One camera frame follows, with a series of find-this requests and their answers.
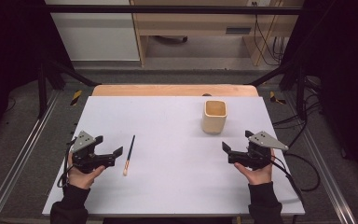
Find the desk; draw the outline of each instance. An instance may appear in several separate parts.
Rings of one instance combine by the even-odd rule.
[[[228,96],[233,90],[238,91],[236,96]],[[213,96],[189,96],[205,92]],[[221,134],[209,135],[201,130],[200,118],[206,99],[227,103],[227,123]],[[121,146],[124,150],[116,166],[106,169],[92,186],[86,201],[89,213],[101,217],[235,217],[248,214],[247,180],[227,163],[227,154],[221,148],[222,141],[234,150],[247,146],[243,136],[245,128],[275,135],[263,99],[257,97],[254,87],[97,87],[86,103],[75,136],[81,130],[94,137],[103,135],[96,154],[111,153]],[[123,176],[134,134],[129,173]],[[280,150],[275,154],[284,162]],[[285,216],[304,214],[284,174],[275,170],[273,181],[277,197],[283,204],[282,213]],[[54,184],[43,214],[49,215],[51,205],[61,198],[62,190]]]
[[[250,0],[130,0],[133,6],[222,6],[250,7]],[[261,7],[301,7],[304,0],[268,0]],[[141,64],[145,65],[148,37],[151,35],[235,35],[243,36],[254,65],[260,65],[267,41],[273,36],[288,37],[296,24],[297,16],[259,15],[260,31],[255,30],[255,15],[202,15],[134,13],[136,39]]]

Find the wooden container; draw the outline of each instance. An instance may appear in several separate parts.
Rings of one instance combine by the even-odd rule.
[[[225,127],[227,106],[224,101],[206,101],[202,115],[202,130],[206,133],[221,133]]]

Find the person's right hand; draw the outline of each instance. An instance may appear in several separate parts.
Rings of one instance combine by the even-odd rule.
[[[69,166],[72,166],[72,153],[69,153],[68,163]],[[94,179],[99,176],[104,169],[104,166],[100,166],[97,169],[93,170],[91,173],[84,174],[77,168],[72,167],[68,175],[69,184],[80,189],[89,189],[92,183],[94,183]]]
[[[271,150],[271,159],[274,160],[274,150]],[[272,163],[258,170],[249,170],[238,162],[234,166],[246,176],[250,185],[267,184],[272,181]]]

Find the white tabletop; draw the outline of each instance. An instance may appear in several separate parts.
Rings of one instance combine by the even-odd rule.
[[[206,100],[227,103],[227,121],[218,135],[201,128]],[[261,97],[91,96],[74,137],[80,131],[103,136],[98,155],[124,147],[116,166],[107,168],[91,187],[86,208],[101,217],[210,217],[248,214],[247,180],[227,163],[222,141],[246,151],[245,131],[266,131],[276,137]],[[129,172],[123,169],[136,135]],[[275,155],[284,161],[280,150]],[[44,215],[62,199],[56,187]],[[304,208],[284,173],[273,170],[275,193],[283,215],[304,214]]]

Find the white cabinet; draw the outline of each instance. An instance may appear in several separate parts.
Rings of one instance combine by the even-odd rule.
[[[128,0],[46,0],[48,5],[128,5]],[[51,13],[72,61],[139,61],[130,13]]]

